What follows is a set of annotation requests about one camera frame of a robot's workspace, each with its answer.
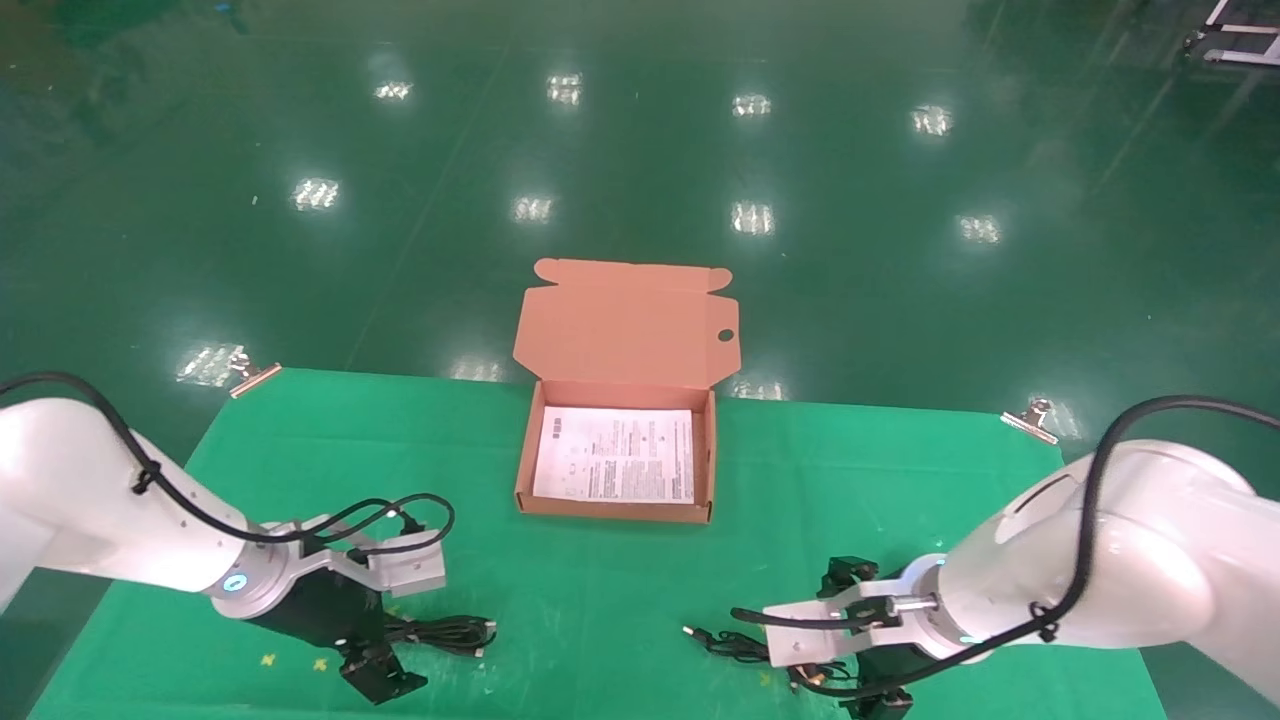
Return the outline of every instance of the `box lid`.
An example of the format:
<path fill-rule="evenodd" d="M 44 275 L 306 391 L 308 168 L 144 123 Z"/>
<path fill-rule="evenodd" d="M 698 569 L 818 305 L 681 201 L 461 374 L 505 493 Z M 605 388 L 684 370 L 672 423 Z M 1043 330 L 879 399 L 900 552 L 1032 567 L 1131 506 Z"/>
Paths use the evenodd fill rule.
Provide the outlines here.
<path fill-rule="evenodd" d="M 709 388 L 741 368 L 724 268 L 544 258 L 525 291 L 516 360 L 544 380 Z"/>

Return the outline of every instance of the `green cloth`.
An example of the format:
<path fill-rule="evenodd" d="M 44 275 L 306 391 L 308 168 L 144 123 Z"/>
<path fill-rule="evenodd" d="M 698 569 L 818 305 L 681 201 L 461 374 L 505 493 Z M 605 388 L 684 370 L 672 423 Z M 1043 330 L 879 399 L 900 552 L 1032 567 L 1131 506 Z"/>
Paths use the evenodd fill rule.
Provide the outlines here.
<path fill-rule="evenodd" d="M 259 521 L 444 495 L 458 512 L 448 587 L 388 605 L 498 620 L 483 659 L 401 648 L 430 683 L 372 707 L 334 652 L 225 620 L 198 594 L 116 583 L 33 717 L 838 720 L 833 701 L 712 657 L 681 625 L 763 637 L 728 609 L 812 597 L 832 555 L 892 569 L 947 548 L 1061 464 L 989 415 L 724 398 L 710 525 L 526 516 L 512 487 L 529 400 L 289 369 L 228 402 L 188 464 Z M 1006 648 L 911 692 L 913 720 L 1162 717 L 1135 651 Z"/>

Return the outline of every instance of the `instruction sheet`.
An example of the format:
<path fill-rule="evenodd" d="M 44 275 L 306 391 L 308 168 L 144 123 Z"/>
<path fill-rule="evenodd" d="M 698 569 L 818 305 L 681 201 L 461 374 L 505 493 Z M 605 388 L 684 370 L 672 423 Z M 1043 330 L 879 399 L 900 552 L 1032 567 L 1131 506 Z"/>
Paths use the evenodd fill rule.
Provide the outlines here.
<path fill-rule="evenodd" d="M 692 505 L 692 413 L 548 407 L 534 495 Z"/>

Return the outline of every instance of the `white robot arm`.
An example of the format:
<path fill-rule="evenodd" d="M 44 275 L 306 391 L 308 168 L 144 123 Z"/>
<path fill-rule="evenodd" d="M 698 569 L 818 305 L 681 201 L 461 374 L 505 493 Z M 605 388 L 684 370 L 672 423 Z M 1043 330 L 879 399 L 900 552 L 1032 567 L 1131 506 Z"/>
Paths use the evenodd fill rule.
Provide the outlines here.
<path fill-rule="evenodd" d="M 77 387 L 96 395 L 87 383 Z M 325 515 L 255 525 L 97 400 L 97 409 L 63 398 L 0 409 L 0 611 L 37 566 L 161 585 L 205 593 L 227 618 L 338 651 L 342 676 L 374 703 L 426 683 L 404 671 L 390 643 L 431 641 L 422 639 L 421 624 L 384 612 L 381 593 L 444 585 L 439 541 L 453 523 L 447 501 L 417 493 L 342 514 L 401 510 L 406 530 L 380 542 L 358 532 L 371 519 L 356 527 Z M 120 433 L 131 433 L 136 447 Z M 140 475 L 151 462 L 156 471 Z M 449 520 L 438 530 L 417 525 L 401 509 L 411 500 L 436 501 Z M 338 538 L 353 550 L 330 550 Z M 451 652 L 480 655 L 493 639 L 495 625 L 483 618 L 451 621 L 466 624 L 474 638 Z"/>
<path fill-rule="evenodd" d="M 1208 398 L 1180 397 L 1193 402 L 1174 407 L 1220 410 L 1197 405 Z M 1251 413 L 1243 416 L 1280 425 Z M 901 716 L 911 698 L 893 685 L 982 660 L 984 644 L 1051 641 L 1096 648 L 1185 641 L 1280 705 L 1280 503 L 1199 450 L 1116 443 L 1142 414 L 1117 420 L 1100 446 L 1106 482 L 1100 466 L 1087 584 L 1039 632 L 1010 629 L 1057 610 L 1078 579 L 1094 455 L 1032 486 L 948 553 L 925 555 L 884 579 L 873 562 L 836 557 L 818 600 L 763 614 L 735 609 L 733 616 L 765 626 L 774 666 L 856 655 L 859 689 L 809 688 L 850 698 L 842 705 L 855 717 Z M 883 692 L 860 692 L 873 687 Z"/>

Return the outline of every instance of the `cardboard box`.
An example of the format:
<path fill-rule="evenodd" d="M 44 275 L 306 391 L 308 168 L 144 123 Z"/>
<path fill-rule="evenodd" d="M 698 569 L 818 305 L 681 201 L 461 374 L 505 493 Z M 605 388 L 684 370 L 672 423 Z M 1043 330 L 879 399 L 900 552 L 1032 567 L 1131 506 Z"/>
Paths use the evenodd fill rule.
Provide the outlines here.
<path fill-rule="evenodd" d="M 741 368 L 737 301 L 709 295 L 723 268 L 631 265 L 544 258 L 525 292 L 516 360 L 539 377 L 520 454 L 521 512 L 709 523 L 716 498 L 716 396 Z M 586 502 L 534 496 L 534 468 L 548 406 L 691 410 L 694 503 Z"/>

